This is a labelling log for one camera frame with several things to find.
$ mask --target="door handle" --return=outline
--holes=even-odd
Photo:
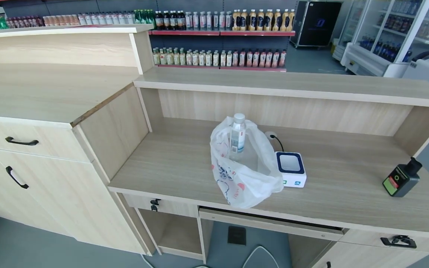
[[[6,167],[6,172],[9,174],[9,176],[21,187],[21,188],[24,188],[24,189],[27,189],[27,188],[29,188],[29,185],[27,185],[27,184],[24,184],[24,185],[22,185],[22,184],[20,184],[19,182],[18,182],[18,180],[16,180],[16,178],[14,178],[14,176],[11,174],[11,171],[12,171],[12,168],[11,168],[11,166],[7,166]]]
[[[408,236],[394,236],[392,241],[386,237],[381,237],[380,240],[385,246],[398,246],[399,248],[417,248],[417,244],[413,239]]]
[[[5,140],[7,142],[9,142],[10,144],[21,144],[21,145],[28,145],[28,146],[34,146],[34,145],[39,143],[38,140],[33,140],[33,141],[28,142],[28,143],[15,142],[13,137],[6,137]]]

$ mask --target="checkout counter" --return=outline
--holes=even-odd
[[[402,198],[382,185],[429,142],[428,82],[159,68],[150,27],[0,32],[0,216],[205,263],[214,221],[287,233],[293,268],[429,255],[429,172]],[[302,155],[304,188],[227,204],[209,136],[235,112]]]

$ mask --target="black cable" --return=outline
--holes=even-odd
[[[284,151],[284,146],[282,146],[281,141],[280,141],[276,136],[274,136],[274,135],[271,135],[270,137],[271,137],[271,138],[274,138],[274,139],[277,139],[277,141],[278,141],[278,142],[279,142],[279,144],[281,145],[281,149],[282,149],[282,151]]]

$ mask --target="glass-door refrigerator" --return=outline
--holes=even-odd
[[[429,51],[429,0],[368,0],[340,62],[359,75],[401,77],[423,51]]]
[[[335,51],[332,54],[334,59],[340,61],[344,55],[345,47],[354,39],[357,26],[362,19],[364,7],[367,1],[368,0],[355,0],[352,2],[349,15],[347,16],[347,20],[345,20],[344,28],[340,34],[339,44],[337,44]]]

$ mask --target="white plastic bag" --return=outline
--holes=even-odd
[[[249,120],[245,121],[246,140],[242,159],[235,162],[228,158],[232,123],[233,117],[226,117],[211,133],[211,168],[214,180],[228,204],[250,208],[284,188],[282,174],[266,135]]]

